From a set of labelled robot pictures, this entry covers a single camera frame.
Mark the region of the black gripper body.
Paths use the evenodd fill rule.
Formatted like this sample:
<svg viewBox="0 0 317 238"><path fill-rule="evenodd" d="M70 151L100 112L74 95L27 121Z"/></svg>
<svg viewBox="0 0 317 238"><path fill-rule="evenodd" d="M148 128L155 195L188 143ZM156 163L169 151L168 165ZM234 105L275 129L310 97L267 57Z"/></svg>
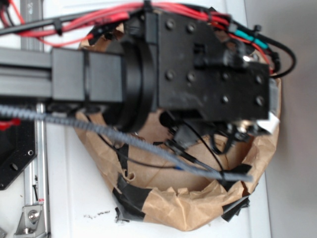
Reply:
<svg viewBox="0 0 317 238"><path fill-rule="evenodd" d="M278 89L267 64L250 56L231 17L215 11L147 11L154 68L147 116L166 126L194 123L207 133L272 134Z"/></svg>

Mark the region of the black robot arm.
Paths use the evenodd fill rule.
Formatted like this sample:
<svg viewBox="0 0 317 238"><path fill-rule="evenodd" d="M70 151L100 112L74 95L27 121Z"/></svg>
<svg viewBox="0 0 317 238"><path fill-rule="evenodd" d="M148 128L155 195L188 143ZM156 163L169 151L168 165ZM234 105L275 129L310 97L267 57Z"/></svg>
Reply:
<svg viewBox="0 0 317 238"><path fill-rule="evenodd" d="M210 25L167 12L142 12L106 50L1 48L0 102L49 111L102 112L120 131L140 130L148 115L183 132L273 133L278 89L266 64L232 50Z"/></svg>

